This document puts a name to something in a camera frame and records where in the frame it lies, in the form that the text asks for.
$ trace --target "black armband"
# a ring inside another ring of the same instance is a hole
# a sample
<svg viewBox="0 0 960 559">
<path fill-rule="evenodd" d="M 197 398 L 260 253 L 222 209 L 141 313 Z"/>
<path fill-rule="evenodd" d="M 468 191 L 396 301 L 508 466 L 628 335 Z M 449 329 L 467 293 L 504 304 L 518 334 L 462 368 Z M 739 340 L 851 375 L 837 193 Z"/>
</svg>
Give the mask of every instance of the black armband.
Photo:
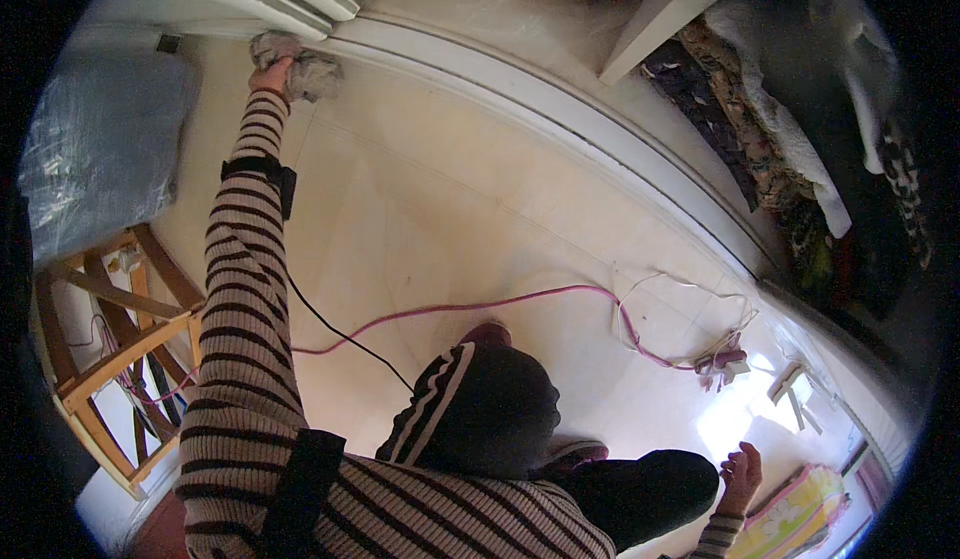
<svg viewBox="0 0 960 559">
<path fill-rule="evenodd" d="M 238 171 L 259 171 L 267 176 L 267 182 L 280 190 L 280 213 L 283 221 L 290 219 L 294 205 L 294 189 L 297 187 L 297 172 L 281 165 L 279 159 L 267 154 L 266 157 L 239 157 L 224 161 L 220 168 L 220 181 Z"/>
</svg>

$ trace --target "hand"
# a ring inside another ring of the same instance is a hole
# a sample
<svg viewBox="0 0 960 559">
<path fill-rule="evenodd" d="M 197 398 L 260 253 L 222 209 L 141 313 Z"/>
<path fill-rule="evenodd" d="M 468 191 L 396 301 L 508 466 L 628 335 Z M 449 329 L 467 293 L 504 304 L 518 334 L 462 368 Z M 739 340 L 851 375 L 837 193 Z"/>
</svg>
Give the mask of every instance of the hand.
<svg viewBox="0 0 960 559">
<path fill-rule="evenodd" d="M 726 482 L 726 490 L 717 505 L 717 513 L 745 516 L 761 487 L 761 454 L 749 442 L 741 442 L 740 450 L 727 455 L 727 460 L 720 464 L 720 478 Z"/>
<path fill-rule="evenodd" d="M 256 70 L 249 76 L 249 89 L 255 91 L 257 89 L 270 89 L 274 91 L 281 97 L 283 97 L 283 91 L 286 88 L 287 84 L 287 73 L 290 71 L 290 66 L 294 64 L 293 57 L 281 57 L 277 59 L 274 64 L 268 67 L 265 71 Z"/>
</svg>

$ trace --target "pink cable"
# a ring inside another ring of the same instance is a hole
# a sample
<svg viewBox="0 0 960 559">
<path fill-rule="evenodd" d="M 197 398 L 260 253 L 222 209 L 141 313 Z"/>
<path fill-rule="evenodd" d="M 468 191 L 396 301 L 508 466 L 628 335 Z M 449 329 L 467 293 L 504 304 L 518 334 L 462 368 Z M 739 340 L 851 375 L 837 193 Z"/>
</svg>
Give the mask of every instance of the pink cable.
<svg viewBox="0 0 960 559">
<path fill-rule="evenodd" d="M 137 397 L 137 398 L 140 400 L 141 403 L 149 403 L 150 405 L 156 405 L 157 403 L 162 403 L 163 401 L 166 401 L 167 399 L 173 397 L 175 394 L 177 394 L 178 392 L 180 392 L 181 389 L 183 389 L 184 386 L 186 386 L 187 382 L 189 382 L 190 380 L 193 379 L 194 374 L 196 374 L 199 370 L 200 370 L 199 367 L 193 368 L 193 369 L 190 371 L 190 373 L 187 373 L 187 374 L 186 374 L 186 377 L 183 379 L 183 381 L 182 381 L 179 385 L 177 385 L 177 386 L 176 386 L 173 390 L 171 390 L 169 393 L 167 393 L 167 394 L 165 394 L 165 395 L 163 395 L 162 397 L 157 398 L 157 399 L 141 397 L 141 396 L 138 395 L 136 392 L 134 392 L 132 386 L 130 386 L 130 387 L 125 386 L 125 388 L 126 388 L 126 390 L 129 392 L 129 394 L 133 395 L 134 397 Z"/>
<path fill-rule="evenodd" d="M 564 286 L 562 288 L 551 288 L 549 290 L 541 290 L 539 292 L 531 292 L 529 294 L 524 294 L 518 297 L 512 297 L 510 299 L 505 299 L 503 301 L 491 301 L 491 302 L 474 302 L 471 304 L 434 304 L 430 306 L 425 306 L 417 309 L 409 309 L 406 311 L 400 311 L 398 313 L 390 313 L 389 315 L 384 315 L 383 317 L 378 317 L 373 321 L 369 322 L 366 325 L 361 325 L 357 328 L 354 333 L 350 335 L 350 338 L 358 337 L 362 335 L 370 328 L 374 326 L 379 326 L 380 324 L 385 324 L 397 319 L 402 319 L 404 317 L 415 317 L 417 315 L 427 315 L 430 313 L 439 313 L 439 312 L 470 312 L 475 310 L 488 310 L 494 307 L 503 307 L 504 305 L 511 305 L 513 303 L 519 303 L 520 301 L 529 301 L 531 299 L 537 299 L 540 297 L 546 297 L 554 294 L 561 294 L 564 292 L 573 292 L 576 290 L 586 290 L 590 292 L 598 292 L 604 295 L 607 299 L 614 301 L 617 306 L 620 308 L 620 314 L 623 316 L 624 326 L 627 328 L 627 333 L 630 335 L 630 341 L 633 343 L 633 346 L 636 347 L 636 350 L 645 358 L 654 361 L 657 365 L 662 367 L 669 367 L 671 369 L 682 370 L 682 371 L 692 371 L 692 367 L 685 367 L 680 365 L 674 365 L 673 363 L 667 361 L 664 358 L 661 358 L 655 355 L 653 352 L 644 349 L 641 346 L 641 337 L 637 334 L 637 331 L 634 329 L 634 323 L 630 320 L 630 314 L 627 313 L 627 308 L 623 306 L 618 299 L 617 295 L 607 290 L 606 288 L 601 288 L 600 286 L 593 286 L 590 284 L 573 284 L 570 286 Z M 327 353 L 332 353 L 337 350 L 340 345 L 347 342 L 346 338 L 342 338 L 339 341 L 335 342 L 333 345 L 325 349 L 298 349 L 294 347 L 292 350 L 297 353 L 304 353 L 306 355 L 326 355 Z"/>
</svg>

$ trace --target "sweater sleeve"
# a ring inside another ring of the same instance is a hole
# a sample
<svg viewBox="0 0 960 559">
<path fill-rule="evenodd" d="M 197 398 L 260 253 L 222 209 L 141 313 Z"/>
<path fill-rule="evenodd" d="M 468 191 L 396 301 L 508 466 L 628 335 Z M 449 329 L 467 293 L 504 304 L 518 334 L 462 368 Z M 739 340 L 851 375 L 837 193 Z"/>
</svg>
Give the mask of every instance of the sweater sleeve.
<svg viewBox="0 0 960 559">
<path fill-rule="evenodd" d="M 700 535 L 697 548 L 687 557 L 689 559 L 723 559 L 727 551 L 737 539 L 743 529 L 744 519 L 741 516 L 731 516 L 714 513 Z"/>
<path fill-rule="evenodd" d="M 276 156 L 289 107 L 253 92 L 231 159 Z M 281 196 L 258 171 L 220 185 L 206 231 L 198 385 L 183 417 L 176 493 L 192 557 L 253 556 L 299 429 Z"/>
</svg>

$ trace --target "person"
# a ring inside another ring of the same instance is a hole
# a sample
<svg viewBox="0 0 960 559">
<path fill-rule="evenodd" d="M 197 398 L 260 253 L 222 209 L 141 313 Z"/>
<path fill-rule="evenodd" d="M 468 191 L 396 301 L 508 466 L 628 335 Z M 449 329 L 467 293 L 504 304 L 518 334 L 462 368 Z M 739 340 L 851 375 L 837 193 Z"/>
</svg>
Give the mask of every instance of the person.
<svg viewBox="0 0 960 559">
<path fill-rule="evenodd" d="M 375 458 L 307 427 L 292 368 L 279 155 L 292 60 L 252 93 L 206 231 L 198 384 L 175 493 L 191 557 L 613 557 L 706 513 L 717 470 L 684 450 L 607 460 L 553 437 L 559 393 L 496 323 L 474 328 L 414 385 Z M 761 482 L 741 443 L 694 557 L 723 557 Z"/>
</svg>

